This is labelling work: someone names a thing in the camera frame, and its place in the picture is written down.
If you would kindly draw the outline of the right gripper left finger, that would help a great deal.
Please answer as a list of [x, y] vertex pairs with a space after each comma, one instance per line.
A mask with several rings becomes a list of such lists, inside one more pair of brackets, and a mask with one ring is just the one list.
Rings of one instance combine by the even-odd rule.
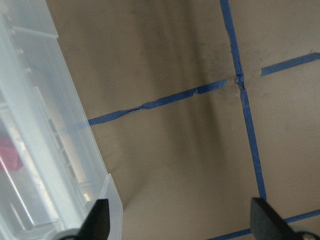
[[75, 240], [107, 240], [110, 234], [108, 199], [98, 199], [81, 225]]

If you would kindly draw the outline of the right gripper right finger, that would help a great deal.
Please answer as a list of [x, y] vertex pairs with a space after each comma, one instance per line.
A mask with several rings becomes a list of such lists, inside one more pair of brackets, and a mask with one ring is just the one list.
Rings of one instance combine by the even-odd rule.
[[250, 231], [256, 240], [294, 240], [292, 228], [263, 198], [250, 203]]

